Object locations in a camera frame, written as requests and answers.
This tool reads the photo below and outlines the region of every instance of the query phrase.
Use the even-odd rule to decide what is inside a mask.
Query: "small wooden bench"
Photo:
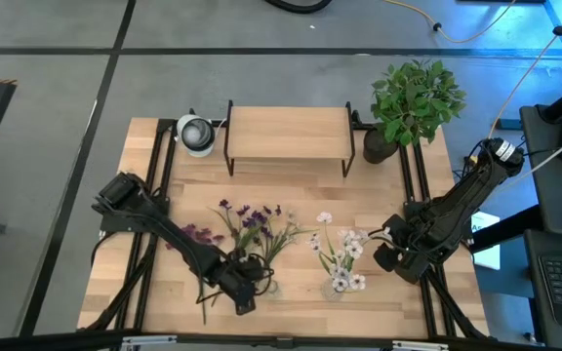
[[[346,177],[355,156],[356,114],[350,102],[345,107],[234,107],[230,101],[224,140],[229,174],[236,159],[339,159]]]

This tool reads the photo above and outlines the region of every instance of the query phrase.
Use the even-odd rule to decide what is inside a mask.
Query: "concrete floor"
[[[482,29],[503,8],[455,0],[407,2],[431,13],[458,38]],[[562,1],[551,2],[562,19]],[[111,47],[126,5],[126,0],[0,0],[0,46]],[[326,11],[313,16],[286,14],[261,0],[230,4],[221,0],[146,0],[139,1],[134,10],[124,46],[541,49],[551,38],[552,27],[543,6],[517,5],[487,34],[456,46],[435,36],[418,14],[380,0],[335,0]],[[556,41],[552,48],[562,49],[562,44]],[[238,104],[307,106],[341,105],[350,100],[368,121],[370,83],[390,63],[399,65],[409,59],[121,57],[36,331],[71,332],[76,326],[100,222],[90,204],[116,171],[130,118],[178,117],[193,107],[205,117],[221,119],[226,101],[233,98]],[[462,156],[486,136],[503,101],[532,60],[434,59],[442,59],[468,93],[462,118],[444,127],[452,167],[460,169]],[[19,325],[106,63],[106,56],[0,56],[0,79],[20,81],[0,129],[0,221],[8,224],[6,235],[0,236],[0,337],[14,334]],[[550,103],[561,95],[562,57],[543,59],[505,116],[517,118],[520,106]],[[498,132],[497,136],[517,141],[521,132]],[[526,203],[515,205],[511,201],[515,197]],[[536,202],[529,178],[489,199],[482,210],[506,217]],[[484,292],[483,301],[492,335],[522,341],[521,332],[532,330],[526,299]]]

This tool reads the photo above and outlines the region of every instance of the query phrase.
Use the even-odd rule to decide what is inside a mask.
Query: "yellow cable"
[[[524,82],[524,79],[526,79],[526,77],[529,75],[529,73],[533,71],[533,68],[535,68],[537,63],[539,63],[539,61],[542,59],[542,56],[545,55],[545,52],[547,52],[547,49],[549,49],[549,47],[552,45],[552,43],[554,43],[556,38],[558,38],[558,35],[554,35],[552,40],[550,40],[550,42],[547,43],[545,48],[543,48],[542,52],[537,56],[537,59],[535,59],[535,62],[533,63],[533,65],[530,68],[528,68],[526,73],[524,73],[524,75],[522,76],[522,79],[520,79],[519,82],[517,82],[517,85],[515,85],[515,88],[513,88],[513,90],[511,91],[511,94],[509,94],[508,98],[506,99],[506,101],[502,105],[502,108],[500,109],[500,112],[498,112],[498,116],[496,116],[496,119],[494,120],[494,123],[492,124],[492,129],[489,130],[489,135],[487,136],[487,138],[492,138],[492,134],[494,133],[494,129],[496,128],[496,125],[497,125],[498,121],[502,117],[502,114],[506,110],[506,106],[511,102],[511,99],[515,95],[515,92],[517,91],[519,86],[522,85],[522,82]]]
[[[394,0],[383,0],[387,3],[393,4],[393,5],[398,5],[398,6],[402,6],[402,7],[406,7],[407,9],[411,9],[419,14],[421,14],[422,16],[424,16],[427,20],[429,20],[433,25],[435,25],[435,23],[437,23],[437,21],[435,21],[435,19],[433,19],[429,14],[427,14],[426,12],[420,10],[419,8],[409,5],[409,4],[405,4],[405,3],[401,3],[398,1],[394,1]],[[451,43],[455,43],[455,44],[462,44],[462,43],[467,43],[468,41],[472,41],[476,38],[478,38],[479,36],[485,34],[486,31],[488,31],[492,26],[494,26],[494,24],[496,24],[496,22],[498,22],[505,14],[506,12],[511,8],[511,6],[513,6],[515,4],[517,0],[513,0],[511,1],[510,4],[508,4],[508,6],[506,7],[506,9],[504,9],[504,11],[502,11],[502,13],[498,16],[497,19],[494,19],[494,21],[489,24],[489,26],[485,29],[483,29],[482,31],[472,35],[471,37],[467,38],[467,39],[463,39],[463,40],[455,40],[453,38],[451,38],[450,36],[448,36],[448,34],[446,34],[441,28],[437,28],[437,30],[439,30],[439,32],[444,36],[444,38],[446,38],[446,40],[448,40]]]

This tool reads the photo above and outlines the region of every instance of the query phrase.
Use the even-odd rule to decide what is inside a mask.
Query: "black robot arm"
[[[192,273],[210,287],[218,285],[235,302],[236,314],[255,310],[255,282],[264,278],[265,262],[244,253],[227,254],[215,246],[195,242],[163,214],[136,175],[117,175],[96,199],[95,211],[133,220],[177,249]]]
[[[396,248],[381,245],[374,254],[385,270],[410,283],[418,281],[430,263],[443,263],[469,235],[465,224],[499,184],[519,174],[523,150],[501,138],[482,140],[478,163],[446,195],[428,203],[409,203],[404,220],[395,214],[389,227]]]

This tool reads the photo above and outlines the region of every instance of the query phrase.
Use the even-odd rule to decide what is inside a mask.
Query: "black floor stripe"
[[[125,39],[119,37],[120,45]],[[181,55],[330,55],[432,56],[533,59],[541,49],[405,49],[405,48],[0,48],[0,55],[36,56],[181,56]],[[549,49],[546,59],[562,59],[562,49]]]
[[[135,6],[136,0],[128,1],[125,14],[123,15],[123,20],[121,21],[121,25],[118,30],[118,35],[114,42],[114,49],[120,49],[123,45],[123,40],[127,34],[127,29],[129,28]],[[75,159],[75,164],[73,165],[73,169],[64,189],[60,207],[57,211],[56,218],[54,218],[52,230],[49,233],[47,251],[44,254],[40,272],[38,273],[31,298],[27,304],[27,309],[20,326],[20,336],[31,336],[34,334],[34,330],[36,329],[36,323],[40,317],[40,311],[54,273],[54,268],[56,267],[56,262],[58,261],[58,255],[60,254],[60,248],[64,240],[66,227],[68,225],[68,221],[70,220],[70,215],[73,210],[73,205],[75,203],[75,198],[77,197],[77,191],[79,190],[84,170],[86,169],[86,162],[88,161],[88,156],[90,155],[90,150],[93,146],[101,113],[103,111],[103,107],[105,106],[105,98],[107,97],[109,86],[112,82],[112,78],[114,77],[114,71],[116,70],[118,58],[118,55],[112,55],[107,62],[107,67],[105,68],[105,73],[103,74],[103,78],[100,83],[99,92],[97,93],[97,104],[95,105],[93,114],[90,117],[86,133],[82,137],[79,151]]]

